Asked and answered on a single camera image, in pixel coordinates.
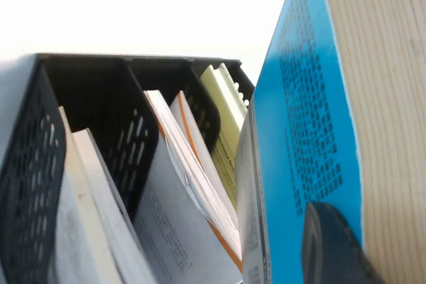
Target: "bright background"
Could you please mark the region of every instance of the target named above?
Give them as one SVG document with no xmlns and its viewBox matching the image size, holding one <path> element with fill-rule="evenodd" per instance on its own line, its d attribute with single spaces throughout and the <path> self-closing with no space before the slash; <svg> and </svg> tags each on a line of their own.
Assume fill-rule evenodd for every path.
<svg viewBox="0 0 426 284">
<path fill-rule="evenodd" d="M 256 83 L 284 0 L 0 0 L 0 57 L 33 52 L 240 59 Z"/>
</svg>

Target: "blue book cover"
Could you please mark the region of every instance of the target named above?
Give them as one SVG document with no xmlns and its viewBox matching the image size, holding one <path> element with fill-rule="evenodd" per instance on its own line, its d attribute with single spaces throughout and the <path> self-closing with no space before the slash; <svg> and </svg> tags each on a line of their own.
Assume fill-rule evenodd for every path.
<svg viewBox="0 0 426 284">
<path fill-rule="evenodd" d="M 338 208 L 362 245 L 356 133 L 327 0 L 285 0 L 242 129 L 236 179 L 245 283 L 303 283 L 311 201 Z"/>
</svg>

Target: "desk organizer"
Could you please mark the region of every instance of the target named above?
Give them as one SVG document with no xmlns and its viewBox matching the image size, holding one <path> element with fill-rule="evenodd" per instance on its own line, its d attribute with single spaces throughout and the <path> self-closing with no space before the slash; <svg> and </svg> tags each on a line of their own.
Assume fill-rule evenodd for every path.
<svg viewBox="0 0 426 284">
<path fill-rule="evenodd" d="M 9 284 L 47 282 L 66 154 L 59 106 L 73 132 L 93 133 L 133 218 L 158 140 L 143 91 L 160 90 L 170 104 L 183 90 L 211 150 L 220 118 L 199 81 L 202 72 L 224 63 L 244 99 L 254 90 L 234 60 L 40 54 L 30 61 L 14 67 L 15 76 L 29 76 L 21 77 L 27 85 L 16 118 L 10 119 L 13 130 L 0 167 L 0 258 Z M 4 74 L 0 86 L 6 85 Z"/>
</svg>

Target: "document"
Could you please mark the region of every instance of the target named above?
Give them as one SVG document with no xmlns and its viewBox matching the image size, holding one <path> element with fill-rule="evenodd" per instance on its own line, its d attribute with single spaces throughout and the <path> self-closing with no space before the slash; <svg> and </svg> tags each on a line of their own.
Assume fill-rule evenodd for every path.
<svg viewBox="0 0 426 284">
<path fill-rule="evenodd" d="M 65 111 L 59 110 L 65 126 L 67 155 L 53 257 L 58 283 L 121 284 Z"/>
<path fill-rule="evenodd" d="M 167 103 L 146 92 L 160 136 L 134 220 L 159 283 L 241 280 L 238 230 Z"/>
<path fill-rule="evenodd" d="M 230 214 L 234 225 L 238 228 L 238 217 L 232 202 L 226 193 L 225 187 L 220 180 L 218 171 L 214 166 L 212 157 L 204 143 L 201 132 L 198 129 L 198 125 L 194 116 L 192 115 L 191 109 L 189 107 L 188 101 L 185 98 L 185 95 L 182 91 L 178 93 L 173 103 L 170 105 L 170 111 L 176 122 L 179 125 L 182 133 L 189 142 L 189 145 L 197 157 L 198 161 L 201 163 L 204 171 L 213 188 L 216 190 L 220 200 L 225 205 L 228 213 Z"/>
<path fill-rule="evenodd" d="M 112 178 L 89 129 L 75 132 L 73 137 L 89 178 L 110 250 L 123 282 L 156 284 L 139 240 L 133 237 L 135 234 L 133 225 L 127 223 L 123 217 L 123 214 L 128 217 L 126 211 L 120 212 L 117 206 L 111 190 L 111 188 L 116 190 L 116 187 L 113 183 L 108 183 L 107 176 L 110 180 Z"/>
</svg>

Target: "folder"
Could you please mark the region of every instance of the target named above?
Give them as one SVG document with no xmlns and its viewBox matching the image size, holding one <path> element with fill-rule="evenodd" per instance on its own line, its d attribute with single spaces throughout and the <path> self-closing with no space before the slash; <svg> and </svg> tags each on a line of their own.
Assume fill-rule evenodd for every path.
<svg viewBox="0 0 426 284">
<path fill-rule="evenodd" d="M 219 137 L 212 159 L 226 193 L 236 208 L 235 156 L 247 108 L 223 63 L 217 69 L 210 65 L 203 72 L 201 82 L 218 107 L 220 115 Z"/>
</svg>

